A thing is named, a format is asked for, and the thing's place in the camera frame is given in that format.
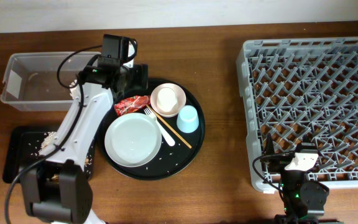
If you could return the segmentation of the red snack wrapper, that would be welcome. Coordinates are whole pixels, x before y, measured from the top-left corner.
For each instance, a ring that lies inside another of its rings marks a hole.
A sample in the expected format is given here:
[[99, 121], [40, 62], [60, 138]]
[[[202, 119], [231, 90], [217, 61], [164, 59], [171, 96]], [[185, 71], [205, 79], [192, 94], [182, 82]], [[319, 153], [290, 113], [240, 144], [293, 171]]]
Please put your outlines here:
[[121, 100], [114, 105], [114, 110], [118, 116], [136, 112], [150, 104], [150, 96], [132, 96]]

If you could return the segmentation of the white tissue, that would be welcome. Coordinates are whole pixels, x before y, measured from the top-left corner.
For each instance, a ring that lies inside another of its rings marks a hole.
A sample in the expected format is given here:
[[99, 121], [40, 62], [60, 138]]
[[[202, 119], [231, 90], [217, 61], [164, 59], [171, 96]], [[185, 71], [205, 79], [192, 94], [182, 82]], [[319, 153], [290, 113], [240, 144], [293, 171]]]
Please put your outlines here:
[[80, 90], [77, 84], [77, 80], [71, 82], [69, 87], [70, 87], [70, 96], [72, 97], [72, 99], [73, 100], [78, 99], [80, 97]]

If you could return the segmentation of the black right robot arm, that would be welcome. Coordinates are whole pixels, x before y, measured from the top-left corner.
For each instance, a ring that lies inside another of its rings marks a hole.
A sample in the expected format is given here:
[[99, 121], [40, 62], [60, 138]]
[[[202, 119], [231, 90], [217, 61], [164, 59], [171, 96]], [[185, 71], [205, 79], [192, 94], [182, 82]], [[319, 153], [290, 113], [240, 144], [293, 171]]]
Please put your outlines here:
[[285, 210], [283, 215], [275, 215], [275, 223], [318, 223], [318, 218], [324, 215], [329, 188], [306, 178], [319, 155], [316, 145], [307, 137], [294, 150], [276, 153], [272, 136], [267, 135], [262, 161], [271, 172], [280, 174], [278, 188]]

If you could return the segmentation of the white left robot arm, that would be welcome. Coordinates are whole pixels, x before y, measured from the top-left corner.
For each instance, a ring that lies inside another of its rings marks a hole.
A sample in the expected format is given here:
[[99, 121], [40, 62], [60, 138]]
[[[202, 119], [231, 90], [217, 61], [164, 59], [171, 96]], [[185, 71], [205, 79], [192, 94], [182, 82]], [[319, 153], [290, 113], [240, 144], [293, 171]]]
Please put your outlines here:
[[20, 184], [26, 214], [48, 223], [102, 223], [92, 209], [93, 191], [84, 171], [91, 143], [105, 115], [130, 90], [145, 90], [148, 67], [129, 65], [137, 41], [106, 34], [73, 84], [73, 103], [55, 137], [12, 181]]

